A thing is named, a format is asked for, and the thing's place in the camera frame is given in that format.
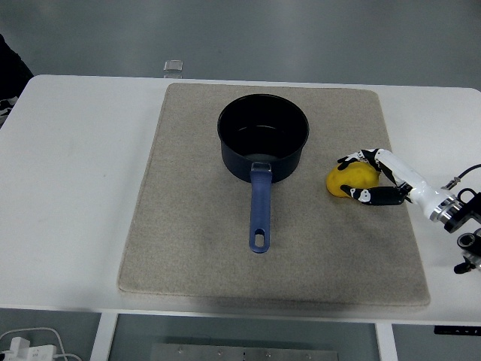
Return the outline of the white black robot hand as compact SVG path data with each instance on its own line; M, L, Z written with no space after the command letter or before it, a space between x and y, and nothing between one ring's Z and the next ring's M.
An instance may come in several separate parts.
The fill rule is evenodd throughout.
M432 221L438 221L442 213L455 202L453 194L431 186L412 167L391 151L377 148L359 150L338 160L337 169L343 171L349 165L366 163L383 173L392 187L361 187L343 184L341 190L364 205L400 205L404 201L418 205L422 213Z

